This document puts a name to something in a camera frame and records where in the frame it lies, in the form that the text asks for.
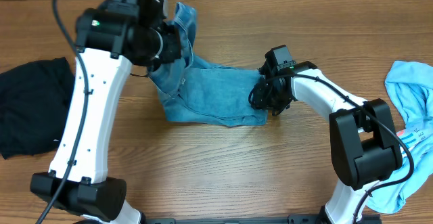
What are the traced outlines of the blue denim jeans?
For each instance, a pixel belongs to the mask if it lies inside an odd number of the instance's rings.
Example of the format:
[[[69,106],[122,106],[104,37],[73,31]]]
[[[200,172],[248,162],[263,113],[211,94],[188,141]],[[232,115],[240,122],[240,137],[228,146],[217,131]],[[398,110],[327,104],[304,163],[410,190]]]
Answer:
[[[259,82],[256,70],[207,62],[193,52],[197,11],[181,2],[169,24],[179,29],[181,58],[149,71],[166,119],[226,127],[261,126],[266,110],[255,110],[248,96]]]

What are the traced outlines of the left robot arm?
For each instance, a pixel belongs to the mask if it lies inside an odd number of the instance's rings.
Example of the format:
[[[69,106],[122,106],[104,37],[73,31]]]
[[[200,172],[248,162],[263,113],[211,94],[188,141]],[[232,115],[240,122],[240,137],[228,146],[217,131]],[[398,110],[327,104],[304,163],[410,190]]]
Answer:
[[[116,109],[133,66],[155,69],[181,57],[179,31],[168,25],[166,0],[105,0],[78,17],[76,78],[59,148],[31,192],[48,208],[85,223],[145,223],[126,199],[127,184],[108,176]]]

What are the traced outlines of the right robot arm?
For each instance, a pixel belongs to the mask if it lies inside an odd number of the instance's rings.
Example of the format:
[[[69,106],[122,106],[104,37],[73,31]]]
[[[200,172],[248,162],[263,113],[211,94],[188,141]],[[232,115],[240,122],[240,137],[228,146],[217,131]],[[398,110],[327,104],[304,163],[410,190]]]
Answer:
[[[332,197],[318,214],[290,215],[288,223],[380,223],[377,215],[362,215],[368,191],[403,164],[388,104],[345,91],[310,61],[296,63],[285,45],[268,51],[258,71],[262,78],[248,98],[254,109],[277,116],[301,101],[329,123],[338,176]]]

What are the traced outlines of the light blue t-shirt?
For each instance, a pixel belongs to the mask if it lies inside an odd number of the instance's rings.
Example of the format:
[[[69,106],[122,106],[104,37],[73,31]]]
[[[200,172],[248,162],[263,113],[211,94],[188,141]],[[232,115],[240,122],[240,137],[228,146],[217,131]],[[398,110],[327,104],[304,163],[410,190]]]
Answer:
[[[397,135],[411,152],[414,172],[404,183],[375,190],[367,206],[376,212],[394,214],[432,174],[432,67],[395,61],[384,84],[404,120],[405,129]]]

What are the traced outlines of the black folded garment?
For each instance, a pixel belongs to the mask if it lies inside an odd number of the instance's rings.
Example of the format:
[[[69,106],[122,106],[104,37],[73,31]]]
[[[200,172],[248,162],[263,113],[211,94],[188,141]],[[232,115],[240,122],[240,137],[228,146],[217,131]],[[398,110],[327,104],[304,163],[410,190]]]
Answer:
[[[62,138],[75,77],[66,58],[1,73],[1,156],[44,154]]]

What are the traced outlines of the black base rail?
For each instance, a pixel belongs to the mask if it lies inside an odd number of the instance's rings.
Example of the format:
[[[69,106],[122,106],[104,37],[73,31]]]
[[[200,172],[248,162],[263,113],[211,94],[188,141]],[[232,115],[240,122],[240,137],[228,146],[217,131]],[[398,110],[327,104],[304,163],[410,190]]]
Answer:
[[[289,215],[288,217],[262,217],[241,219],[188,219],[176,220],[171,218],[146,219],[147,224],[316,224],[319,215]]]

